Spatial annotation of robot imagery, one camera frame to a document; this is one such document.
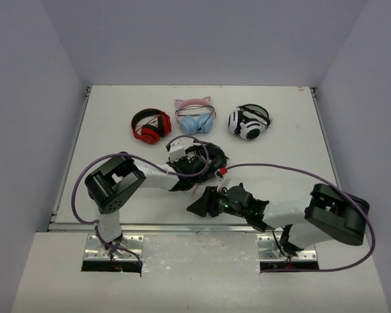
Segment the black headset with microphone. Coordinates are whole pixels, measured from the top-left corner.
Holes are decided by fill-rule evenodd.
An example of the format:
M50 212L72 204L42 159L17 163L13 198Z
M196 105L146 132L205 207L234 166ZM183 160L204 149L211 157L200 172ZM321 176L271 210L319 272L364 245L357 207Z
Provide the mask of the black headset with microphone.
M186 149L187 156L194 156L198 155L205 159L206 164L208 164L208 168L212 173L212 179L215 178L215 172L221 168L227 166L227 160L229 159L224 151L218 147L217 145L209 142L203 142L203 145L205 146L208 154L209 154L209 161L207 161L207 157L205 154L204 148L202 148L201 144L195 143L194 145L190 146Z

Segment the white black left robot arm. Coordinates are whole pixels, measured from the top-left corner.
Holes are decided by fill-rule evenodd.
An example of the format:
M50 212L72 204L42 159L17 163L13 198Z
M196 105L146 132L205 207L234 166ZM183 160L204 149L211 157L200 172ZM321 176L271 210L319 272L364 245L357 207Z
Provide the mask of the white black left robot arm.
M94 229L105 250L120 248L123 235L119 210L138 189L172 191L177 185L202 176L210 163L207 158L202 166L196 164L189 170L182 170L125 152L103 156L96 161L101 160L107 161L85 178L85 186L98 207Z

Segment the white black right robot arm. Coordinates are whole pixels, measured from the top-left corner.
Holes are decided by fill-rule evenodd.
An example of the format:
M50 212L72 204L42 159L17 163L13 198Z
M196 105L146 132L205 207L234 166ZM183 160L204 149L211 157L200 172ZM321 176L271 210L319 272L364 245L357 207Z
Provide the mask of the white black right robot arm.
M360 246L366 228L363 216L368 214L369 204L353 195L345 199L322 183L314 185L308 196L282 202L257 199L239 184L206 187L187 211L200 217L222 213L237 216L260 232L282 228L279 247L286 256L295 256L315 243L330 240Z

